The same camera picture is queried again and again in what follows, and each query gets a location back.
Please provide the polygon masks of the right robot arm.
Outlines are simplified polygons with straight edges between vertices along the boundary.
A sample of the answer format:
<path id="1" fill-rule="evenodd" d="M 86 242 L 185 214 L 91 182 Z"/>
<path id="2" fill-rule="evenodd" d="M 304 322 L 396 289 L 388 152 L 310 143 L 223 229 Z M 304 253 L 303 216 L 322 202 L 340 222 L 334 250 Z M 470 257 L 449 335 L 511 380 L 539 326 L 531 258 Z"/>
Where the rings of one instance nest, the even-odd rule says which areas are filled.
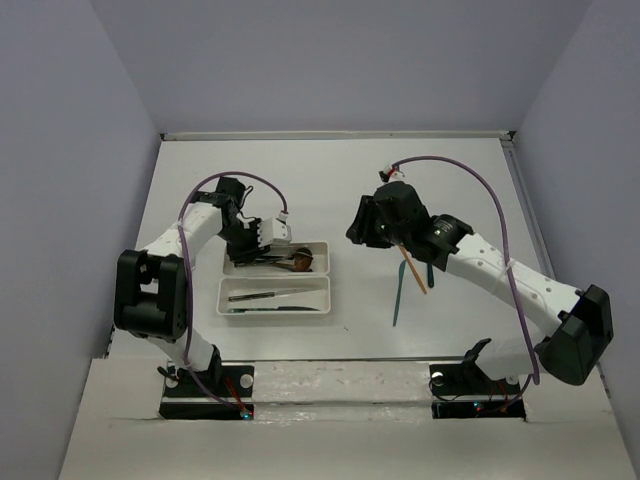
<path id="1" fill-rule="evenodd" d="M 531 375 L 535 367 L 573 386 L 586 382 L 614 337 L 609 294 L 580 290 L 507 259 L 465 222 L 431 215 L 401 181 L 361 197 L 346 232 L 354 244 L 404 248 L 416 260 L 468 281 L 513 307 L 539 334 L 523 341 L 479 341 L 460 368 L 462 384 L 482 392 L 496 380 Z"/>

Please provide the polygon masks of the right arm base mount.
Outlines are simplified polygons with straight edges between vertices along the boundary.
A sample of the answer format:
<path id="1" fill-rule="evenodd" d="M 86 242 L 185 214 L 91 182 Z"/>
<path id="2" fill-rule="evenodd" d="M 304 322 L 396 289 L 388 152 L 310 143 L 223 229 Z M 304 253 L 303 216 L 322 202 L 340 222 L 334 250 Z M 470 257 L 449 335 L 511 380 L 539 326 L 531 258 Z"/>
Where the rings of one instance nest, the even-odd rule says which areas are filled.
<path id="1" fill-rule="evenodd" d="M 520 384 L 491 380 L 476 364 L 490 342 L 489 338 L 477 342 L 459 363 L 429 365 L 428 388 L 434 419 L 526 419 Z"/>

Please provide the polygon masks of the teal handled steel knife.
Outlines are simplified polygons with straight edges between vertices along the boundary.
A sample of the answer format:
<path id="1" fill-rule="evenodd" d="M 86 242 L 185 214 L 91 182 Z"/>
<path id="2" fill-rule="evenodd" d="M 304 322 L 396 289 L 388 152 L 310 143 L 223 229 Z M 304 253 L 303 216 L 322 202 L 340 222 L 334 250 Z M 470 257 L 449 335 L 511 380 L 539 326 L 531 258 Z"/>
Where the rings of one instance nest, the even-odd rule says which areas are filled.
<path id="1" fill-rule="evenodd" d="M 249 314 L 260 312 L 320 312 L 320 310 L 308 306 L 283 305 L 277 307 L 231 308 L 227 311 L 228 314 Z"/>

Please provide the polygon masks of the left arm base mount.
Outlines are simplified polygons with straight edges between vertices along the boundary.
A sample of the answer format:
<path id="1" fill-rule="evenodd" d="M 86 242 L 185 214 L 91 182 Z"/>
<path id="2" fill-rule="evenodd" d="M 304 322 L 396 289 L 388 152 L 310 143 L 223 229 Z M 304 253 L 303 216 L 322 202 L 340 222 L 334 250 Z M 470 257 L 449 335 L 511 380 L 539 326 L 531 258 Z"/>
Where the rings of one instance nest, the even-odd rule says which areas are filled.
<path id="1" fill-rule="evenodd" d="M 254 419 L 255 368 L 223 364 L 218 382 L 204 372 L 196 381 L 173 364 L 158 366 L 163 379 L 159 416 L 165 420 L 251 421 Z"/>

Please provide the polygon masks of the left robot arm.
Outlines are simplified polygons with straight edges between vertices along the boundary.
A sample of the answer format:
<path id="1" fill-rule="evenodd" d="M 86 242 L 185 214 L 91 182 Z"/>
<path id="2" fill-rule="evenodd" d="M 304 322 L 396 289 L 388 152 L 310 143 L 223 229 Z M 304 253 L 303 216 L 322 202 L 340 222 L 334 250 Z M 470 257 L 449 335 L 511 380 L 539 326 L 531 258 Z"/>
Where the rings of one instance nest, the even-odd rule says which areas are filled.
<path id="1" fill-rule="evenodd" d="M 242 219 L 247 191 L 242 181 L 247 176 L 229 171 L 200 181 L 162 235 L 139 250 L 124 251 L 117 260 L 115 327 L 161 349 L 201 395 L 219 388 L 222 360 L 219 349 L 194 326 L 197 254 L 220 238 L 229 261 L 248 264 L 292 239 L 287 206 L 272 218 Z"/>

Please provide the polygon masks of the dark handled steel knife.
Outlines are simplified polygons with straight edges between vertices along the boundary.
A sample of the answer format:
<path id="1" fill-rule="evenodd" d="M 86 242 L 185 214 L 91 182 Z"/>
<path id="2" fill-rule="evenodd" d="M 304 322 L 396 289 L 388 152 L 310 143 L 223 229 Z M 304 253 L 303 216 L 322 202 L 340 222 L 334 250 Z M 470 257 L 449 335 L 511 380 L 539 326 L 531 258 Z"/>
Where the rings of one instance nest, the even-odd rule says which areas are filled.
<path id="1" fill-rule="evenodd" d="M 252 300 L 260 300 L 260 299 L 269 299 L 280 296 L 288 296 L 300 293 L 309 293 L 316 291 L 317 289 L 303 289 L 303 288 L 293 288 L 293 289 L 283 289 L 277 291 L 265 291 L 265 292 L 256 292 L 250 294 L 242 294 L 242 295 L 232 295 L 227 298 L 228 302 L 243 302 L 243 301 L 252 301 Z"/>

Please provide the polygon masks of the copper metal spoon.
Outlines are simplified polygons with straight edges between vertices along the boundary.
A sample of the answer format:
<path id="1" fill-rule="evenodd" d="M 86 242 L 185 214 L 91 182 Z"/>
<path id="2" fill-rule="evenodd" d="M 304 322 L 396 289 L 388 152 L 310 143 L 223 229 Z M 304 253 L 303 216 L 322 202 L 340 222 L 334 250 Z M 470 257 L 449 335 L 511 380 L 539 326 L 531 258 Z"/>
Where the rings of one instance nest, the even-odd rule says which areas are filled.
<path id="1" fill-rule="evenodd" d="M 295 255 L 285 259 L 278 260 L 273 266 L 294 273 L 310 272 L 313 263 L 313 257 L 308 255 Z"/>

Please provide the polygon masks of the gold spoon blue handle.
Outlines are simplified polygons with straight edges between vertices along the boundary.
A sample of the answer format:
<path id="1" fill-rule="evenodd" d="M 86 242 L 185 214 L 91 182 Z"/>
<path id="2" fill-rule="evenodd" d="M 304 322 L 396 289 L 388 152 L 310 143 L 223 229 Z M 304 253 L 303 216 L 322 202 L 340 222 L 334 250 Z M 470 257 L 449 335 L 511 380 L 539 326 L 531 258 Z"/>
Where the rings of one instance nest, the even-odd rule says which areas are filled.
<path id="1" fill-rule="evenodd" d="M 434 288 L 435 286 L 434 270 L 430 263 L 427 264 L 427 285 L 429 288 Z"/>

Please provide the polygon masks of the black plastic spoon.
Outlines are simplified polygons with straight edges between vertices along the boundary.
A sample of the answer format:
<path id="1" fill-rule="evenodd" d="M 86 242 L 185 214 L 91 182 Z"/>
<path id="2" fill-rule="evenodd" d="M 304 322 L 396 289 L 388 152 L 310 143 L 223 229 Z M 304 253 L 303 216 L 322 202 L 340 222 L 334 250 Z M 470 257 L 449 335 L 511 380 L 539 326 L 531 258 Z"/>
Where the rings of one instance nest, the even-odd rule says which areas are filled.
<path id="1" fill-rule="evenodd" d="M 257 262 L 269 264 L 269 263 L 274 263 L 278 260 L 292 257 L 295 255 L 308 255 L 313 257 L 312 251 L 308 247 L 303 246 L 303 247 L 295 247 L 284 253 L 268 253 L 266 255 L 262 255 L 257 259 Z"/>

